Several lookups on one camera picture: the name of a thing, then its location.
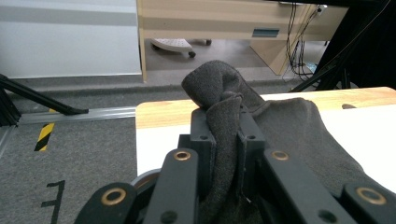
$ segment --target gray carpet floor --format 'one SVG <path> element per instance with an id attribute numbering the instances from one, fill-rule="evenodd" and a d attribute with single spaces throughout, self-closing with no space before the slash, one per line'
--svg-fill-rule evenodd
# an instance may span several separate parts
<path id="1" fill-rule="evenodd" d="M 301 80 L 275 76 L 246 41 L 217 41 L 205 46 L 191 42 L 197 56 L 154 51 L 146 41 L 148 82 L 136 77 L 76 77 L 20 79 L 37 91 L 78 108 L 137 106 L 143 102 L 188 99 L 180 82 L 190 71 L 210 60 L 235 66 L 259 94 L 283 93 Z M 37 103 L 10 94 L 22 113 L 44 112 Z M 55 123 L 48 149 L 34 151 L 43 124 L 20 125 L 0 158 L 0 223 L 73 223 L 90 196 L 111 182 L 136 177 L 134 118 Z M 57 221 L 54 206 L 64 181 Z"/>

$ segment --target white table surface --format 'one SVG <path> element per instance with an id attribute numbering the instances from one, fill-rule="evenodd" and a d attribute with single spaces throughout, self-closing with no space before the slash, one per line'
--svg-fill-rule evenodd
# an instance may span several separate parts
<path id="1" fill-rule="evenodd" d="M 365 173 L 396 193 L 396 105 L 321 111 L 337 142 L 361 164 Z M 161 168 L 190 125 L 136 130 L 137 174 Z"/>

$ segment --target desk leg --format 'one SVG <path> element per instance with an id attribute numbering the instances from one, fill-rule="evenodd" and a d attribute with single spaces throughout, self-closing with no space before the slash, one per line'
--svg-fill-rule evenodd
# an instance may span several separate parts
<path id="1" fill-rule="evenodd" d="M 276 75 L 285 74 L 289 65 L 286 56 L 286 40 L 251 40 L 250 47 Z"/>
<path id="2" fill-rule="evenodd" d="M 146 48 L 145 48 L 145 38 L 143 32 L 144 32 L 143 29 L 139 28 L 140 62 L 142 67 L 143 82 L 146 83 L 148 81 L 148 74 L 146 71 Z"/>
<path id="3" fill-rule="evenodd" d="M 145 48 L 145 31 L 143 29 L 143 0 L 137 0 L 137 22 L 139 24 L 139 44 L 140 44 L 140 64 L 142 69 L 143 82 L 148 81 L 148 74 L 146 71 L 146 48 Z"/>

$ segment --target white wall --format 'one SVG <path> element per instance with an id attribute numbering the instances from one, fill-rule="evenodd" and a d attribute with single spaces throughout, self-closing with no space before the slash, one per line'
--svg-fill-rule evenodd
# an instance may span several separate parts
<path id="1" fill-rule="evenodd" d="M 135 0 L 0 0 L 0 74 L 141 75 Z"/>

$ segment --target black tripod leg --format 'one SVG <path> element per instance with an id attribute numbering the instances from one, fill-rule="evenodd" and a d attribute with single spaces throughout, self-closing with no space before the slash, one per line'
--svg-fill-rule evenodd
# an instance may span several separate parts
<path id="1" fill-rule="evenodd" d="M 9 99 L 7 93 L 0 88 L 0 127 L 16 125 L 21 114 Z"/>
<path id="2" fill-rule="evenodd" d="M 290 92 L 299 92 L 299 91 L 305 90 L 306 88 L 310 87 L 312 84 L 316 83 L 318 80 L 327 76 L 334 69 L 334 67 L 335 67 L 335 65 L 326 69 L 325 71 L 319 71 L 318 73 L 316 73 L 312 77 L 310 77 L 308 80 L 304 81 L 300 85 L 293 88 Z"/>
<path id="3" fill-rule="evenodd" d="M 21 85 L 8 77 L 0 75 L 0 87 L 15 92 L 20 96 L 23 96 L 29 100 L 32 100 L 38 104 L 44 105 L 48 108 L 52 108 L 59 113 L 64 115 L 76 115 L 76 114 L 87 114 L 88 109 L 77 109 L 69 105 L 64 105 L 61 102 L 53 100 L 48 96 L 41 94 L 38 91 L 34 91 L 28 87 Z"/>

